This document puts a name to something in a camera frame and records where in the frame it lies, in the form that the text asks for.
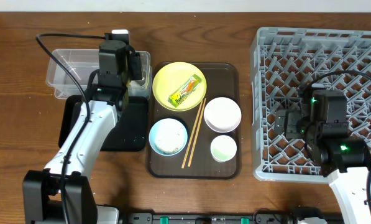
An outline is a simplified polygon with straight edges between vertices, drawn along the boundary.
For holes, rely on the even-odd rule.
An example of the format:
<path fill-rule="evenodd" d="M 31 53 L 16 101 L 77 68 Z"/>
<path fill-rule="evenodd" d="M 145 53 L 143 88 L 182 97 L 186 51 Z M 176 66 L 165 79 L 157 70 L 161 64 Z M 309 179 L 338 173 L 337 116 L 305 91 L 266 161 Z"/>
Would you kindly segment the yellow plate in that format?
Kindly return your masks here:
<path fill-rule="evenodd" d="M 180 106 L 175 108 L 168 102 L 168 97 L 194 74 L 199 76 L 202 82 Z M 198 67 L 186 62 L 172 62 L 164 65 L 156 73 L 153 79 L 152 91 L 157 102 L 164 108 L 172 111 L 186 111 L 202 102 L 207 92 L 207 86 L 206 78 Z"/>

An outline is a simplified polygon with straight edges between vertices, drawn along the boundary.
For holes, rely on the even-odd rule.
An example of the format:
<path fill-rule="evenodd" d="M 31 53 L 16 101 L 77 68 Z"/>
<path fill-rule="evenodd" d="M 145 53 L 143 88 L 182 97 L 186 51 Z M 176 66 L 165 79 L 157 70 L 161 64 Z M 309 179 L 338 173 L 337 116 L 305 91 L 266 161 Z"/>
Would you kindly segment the green snack wrapper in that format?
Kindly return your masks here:
<path fill-rule="evenodd" d="M 198 87 L 202 79 L 196 74 L 192 75 L 179 89 L 168 97 L 168 102 L 175 108 L 180 106 L 182 102 Z"/>

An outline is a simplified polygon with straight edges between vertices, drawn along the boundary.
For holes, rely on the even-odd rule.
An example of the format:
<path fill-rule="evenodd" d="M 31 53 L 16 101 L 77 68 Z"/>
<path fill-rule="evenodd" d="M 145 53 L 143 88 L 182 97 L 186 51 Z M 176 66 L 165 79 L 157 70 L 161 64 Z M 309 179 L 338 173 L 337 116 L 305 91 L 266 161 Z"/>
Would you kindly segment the light blue bowl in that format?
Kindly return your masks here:
<path fill-rule="evenodd" d="M 157 127 L 157 124 L 158 124 L 158 121 L 152 126 L 152 128 L 150 129 L 150 132 L 149 132 L 149 144 L 151 146 L 151 148 L 157 153 L 157 154 L 160 154 L 161 156 L 173 156 L 175 154 L 178 154 L 185 146 L 186 146 L 186 143 L 188 142 L 188 132 L 184 126 L 184 132 L 186 134 L 186 140 L 185 140 L 185 144 L 183 146 L 183 148 L 178 151 L 177 153 L 175 154 L 172 154 L 172 155 L 165 155 L 165 154 L 162 154 L 160 151 L 157 150 L 156 146 L 155 146 L 155 135 L 156 135 L 156 127 Z"/>

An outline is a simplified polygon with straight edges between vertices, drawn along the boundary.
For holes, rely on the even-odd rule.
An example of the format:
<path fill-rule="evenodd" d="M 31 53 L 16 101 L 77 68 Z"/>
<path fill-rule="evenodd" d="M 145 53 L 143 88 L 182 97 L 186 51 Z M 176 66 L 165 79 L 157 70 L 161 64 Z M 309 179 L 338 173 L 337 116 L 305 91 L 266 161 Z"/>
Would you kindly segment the white cup green inside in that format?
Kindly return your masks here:
<path fill-rule="evenodd" d="M 237 144 L 230 136 L 220 135 L 212 140 L 210 150 L 215 161 L 227 162 L 236 155 Z"/>

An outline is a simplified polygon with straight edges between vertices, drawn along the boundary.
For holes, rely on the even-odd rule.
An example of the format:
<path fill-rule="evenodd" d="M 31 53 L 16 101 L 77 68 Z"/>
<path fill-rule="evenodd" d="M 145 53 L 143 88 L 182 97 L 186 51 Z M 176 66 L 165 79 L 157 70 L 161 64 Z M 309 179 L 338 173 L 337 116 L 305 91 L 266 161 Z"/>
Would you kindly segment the pile of rice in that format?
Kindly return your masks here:
<path fill-rule="evenodd" d="M 155 135 L 155 146 L 165 155 L 180 151 L 186 140 L 184 126 L 175 119 L 163 119 L 158 122 Z"/>

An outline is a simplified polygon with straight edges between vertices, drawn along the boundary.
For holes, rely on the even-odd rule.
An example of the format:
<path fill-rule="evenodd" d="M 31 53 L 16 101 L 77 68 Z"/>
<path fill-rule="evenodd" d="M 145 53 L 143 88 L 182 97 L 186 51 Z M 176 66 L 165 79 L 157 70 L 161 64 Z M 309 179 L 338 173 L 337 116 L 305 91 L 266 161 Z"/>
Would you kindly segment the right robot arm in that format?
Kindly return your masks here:
<path fill-rule="evenodd" d="M 371 223 L 371 153 L 349 135 L 347 98 L 339 90 L 308 90 L 298 110 L 278 110 L 275 133 L 302 139 L 336 196 L 345 223 Z"/>

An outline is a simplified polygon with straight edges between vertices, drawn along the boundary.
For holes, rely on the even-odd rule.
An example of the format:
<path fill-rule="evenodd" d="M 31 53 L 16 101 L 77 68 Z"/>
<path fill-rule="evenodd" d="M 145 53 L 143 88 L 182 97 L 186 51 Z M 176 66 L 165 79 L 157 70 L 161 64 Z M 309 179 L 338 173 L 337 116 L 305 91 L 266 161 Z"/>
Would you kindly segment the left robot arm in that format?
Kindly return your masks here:
<path fill-rule="evenodd" d="M 119 210 L 97 205 L 89 177 L 103 143 L 129 101 L 132 80 L 142 79 L 140 54 L 130 32 L 101 37 L 99 68 L 81 89 L 80 113 L 55 157 L 41 171 L 29 170 L 22 183 L 26 223 L 119 223 Z"/>

